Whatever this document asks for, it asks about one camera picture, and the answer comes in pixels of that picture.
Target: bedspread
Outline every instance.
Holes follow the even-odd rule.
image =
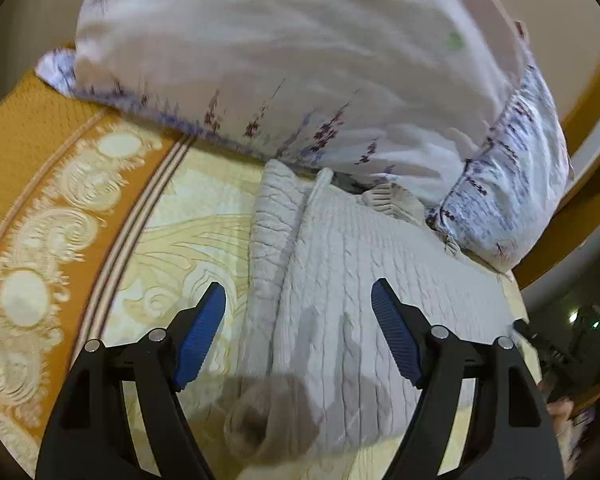
[[[245,467],[224,444],[262,171],[193,137],[62,97],[32,73],[0,104],[0,438],[30,475],[84,342],[135,341],[217,281],[228,300],[221,331],[179,394],[216,477],[381,478],[399,439],[275,468]],[[523,311],[517,288],[502,283]],[[157,472],[132,385],[125,399],[139,461]],[[461,443],[452,440],[449,464]]]
[[[265,168],[238,366],[247,386],[225,426],[249,462],[334,455],[407,430],[419,395],[371,309],[379,278],[462,339],[490,344],[512,332],[497,274],[451,253],[422,222],[358,203],[332,177],[324,169],[305,183],[279,161]],[[277,297],[263,301],[270,291]],[[467,407],[472,385],[463,386]]]

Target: white pillowcase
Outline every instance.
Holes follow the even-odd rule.
[[[85,0],[76,95],[434,206],[519,84],[485,37],[461,0]]]

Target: cable knit pattern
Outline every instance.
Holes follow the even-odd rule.
[[[310,185],[280,162],[265,170],[247,314],[265,321],[243,332],[240,370],[261,379],[225,425],[228,447],[249,462],[344,452],[407,429],[418,393],[398,372],[371,309],[378,278],[461,338],[491,343],[512,321],[497,275],[448,254],[428,228],[361,205],[330,186],[331,176],[322,170]],[[461,404],[470,402],[464,388]],[[236,442],[249,442],[248,452]]]

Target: bed sheet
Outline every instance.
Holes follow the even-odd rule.
[[[224,446],[262,171],[202,140],[66,99],[31,73],[0,104],[0,438],[30,475],[85,341],[136,341],[216,281],[228,300],[222,328],[178,398],[218,480],[382,477],[399,439],[268,468],[244,467]],[[502,285],[523,316],[517,286]],[[529,347],[525,357],[538,377]],[[139,461],[157,473],[136,392],[124,388]],[[459,460],[469,416],[458,413],[445,470]]]

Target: pillow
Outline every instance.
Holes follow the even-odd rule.
[[[520,90],[427,224],[500,272],[536,244],[570,175],[554,100],[531,54]]]
[[[433,206],[522,76],[485,37],[462,0],[85,0],[74,95]]]

